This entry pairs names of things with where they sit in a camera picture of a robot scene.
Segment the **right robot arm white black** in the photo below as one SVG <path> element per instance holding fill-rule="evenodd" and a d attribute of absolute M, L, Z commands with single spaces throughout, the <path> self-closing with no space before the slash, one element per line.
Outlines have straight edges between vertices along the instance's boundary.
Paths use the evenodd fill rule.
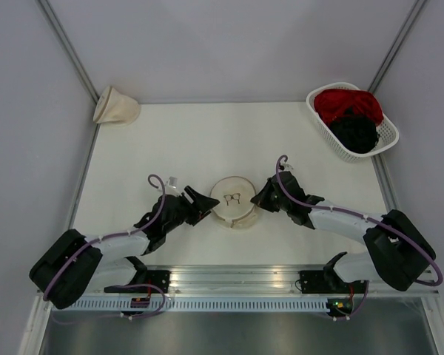
<path fill-rule="evenodd" d="M 268 212 L 283 211 L 299 226 L 329 231 L 366 247 L 359 254 L 336 254 L 323 267 L 323 284 L 332 292 L 349 283 L 382 280 L 397 291 L 420 282 L 434 265 L 436 253 L 416 226 L 401 211 L 368 215 L 308 195 L 290 172 L 269 178 L 252 199 Z"/>

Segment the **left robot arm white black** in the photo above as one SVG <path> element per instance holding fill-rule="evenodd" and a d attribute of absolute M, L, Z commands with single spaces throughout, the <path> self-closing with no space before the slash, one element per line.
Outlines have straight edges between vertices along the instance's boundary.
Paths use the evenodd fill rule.
<path fill-rule="evenodd" d="M 29 278 L 58 309 L 90 292 L 138 293 L 151 280 L 140 258 L 160 248 L 177 227 L 200 223 L 219 203 L 186 186 L 178 195 L 161 195 L 128 231 L 87 236 L 69 229 L 30 269 Z"/>

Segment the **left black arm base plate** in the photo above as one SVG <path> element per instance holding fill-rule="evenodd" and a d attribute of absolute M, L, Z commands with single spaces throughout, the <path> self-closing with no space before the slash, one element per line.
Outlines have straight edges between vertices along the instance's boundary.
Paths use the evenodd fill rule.
<path fill-rule="evenodd" d="M 167 270 L 138 271 L 135 276 L 121 286 L 120 283 L 112 283 L 104 288 L 105 293 L 123 294 L 158 294 L 158 291 L 149 285 L 156 286 L 162 292 L 167 293 L 169 288 L 170 272 Z"/>

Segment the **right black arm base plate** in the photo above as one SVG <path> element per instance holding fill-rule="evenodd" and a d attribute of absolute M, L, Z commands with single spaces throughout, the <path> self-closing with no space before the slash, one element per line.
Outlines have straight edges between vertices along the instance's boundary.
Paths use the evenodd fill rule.
<path fill-rule="evenodd" d="M 326 274 L 321 270 L 299 272 L 301 292 L 303 294 L 363 294 L 366 282 L 346 283 L 335 274 Z"/>

